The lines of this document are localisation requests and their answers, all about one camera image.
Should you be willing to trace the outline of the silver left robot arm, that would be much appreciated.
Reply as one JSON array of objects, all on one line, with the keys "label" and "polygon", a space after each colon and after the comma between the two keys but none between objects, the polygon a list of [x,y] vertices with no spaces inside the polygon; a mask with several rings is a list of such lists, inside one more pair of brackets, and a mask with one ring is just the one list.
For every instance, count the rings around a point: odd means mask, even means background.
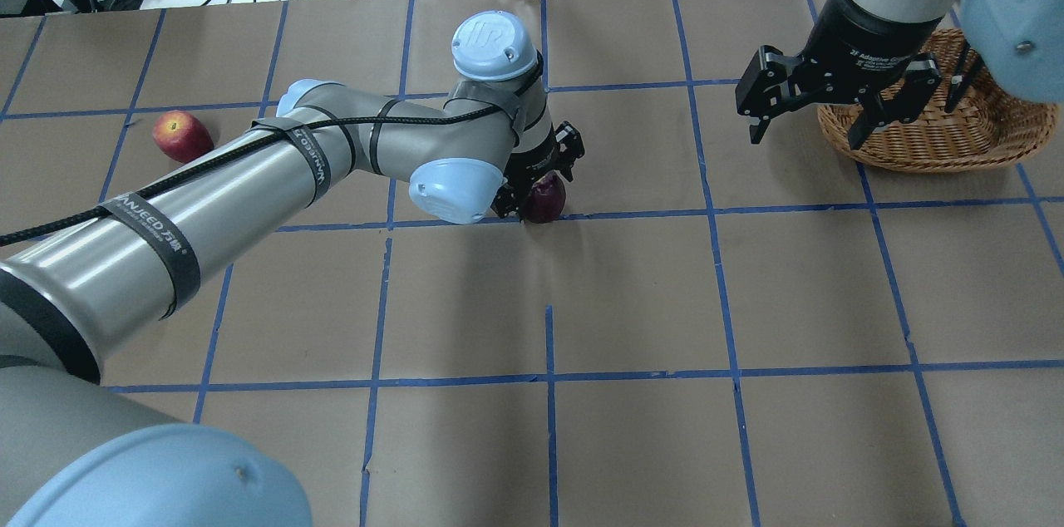
[{"label": "silver left robot arm", "polygon": [[4,526],[313,523],[288,467],[111,393],[104,360],[352,172],[406,182],[449,224],[523,218],[544,177],[571,180],[583,139],[552,121],[521,20],[475,13],[450,46],[460,80],[440,110],[296,81],[242,137],[2,261]]}]

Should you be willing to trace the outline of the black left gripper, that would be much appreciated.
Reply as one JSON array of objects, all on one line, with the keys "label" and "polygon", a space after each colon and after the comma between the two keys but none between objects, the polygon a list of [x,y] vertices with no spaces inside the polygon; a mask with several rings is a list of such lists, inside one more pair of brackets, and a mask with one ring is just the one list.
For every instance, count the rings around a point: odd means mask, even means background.
[{"label": "black left gripper", "polygon": [[495,216],[521,218],[520,208],[532,185],[551,171],[564,181],[573,181],[573,164],[585,152],[581,133],[564,121],[558,128],[548,129],[535,148],[513,153],[503,170],[503,185],[495,194]]}]

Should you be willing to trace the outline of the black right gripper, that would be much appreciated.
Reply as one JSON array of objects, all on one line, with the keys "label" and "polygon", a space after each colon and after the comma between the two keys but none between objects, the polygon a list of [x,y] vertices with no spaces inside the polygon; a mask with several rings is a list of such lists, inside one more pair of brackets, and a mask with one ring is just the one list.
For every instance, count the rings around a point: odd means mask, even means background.
[{"label": "black right gripper", "polygon": [[935,26],[890,21],[847,2],[828,2],[801,51],[761,45],[735,87],[735,111],[759,145],[771,119],[810,104],[861,106],[848,129],[859,150],[890,122],[922,110],[943,81],[938,60],[921,47]]}]

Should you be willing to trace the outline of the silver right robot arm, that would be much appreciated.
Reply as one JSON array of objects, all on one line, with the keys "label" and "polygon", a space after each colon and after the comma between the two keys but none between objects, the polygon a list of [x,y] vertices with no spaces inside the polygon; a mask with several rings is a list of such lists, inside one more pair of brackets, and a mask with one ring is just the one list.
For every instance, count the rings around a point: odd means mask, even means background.
[{"label": "silver right robot arm", "polygon": [[760,143],[771,119],[810,104],[859,104],[847,139],[863,147],[890,123],[909,123],[943,81],[921,47],[950,9],[972,71],[987,70],[1023,101],[1062,101],[1063,0],[827,0],[801,53],[761,46],[735,88],[735,108]]}]

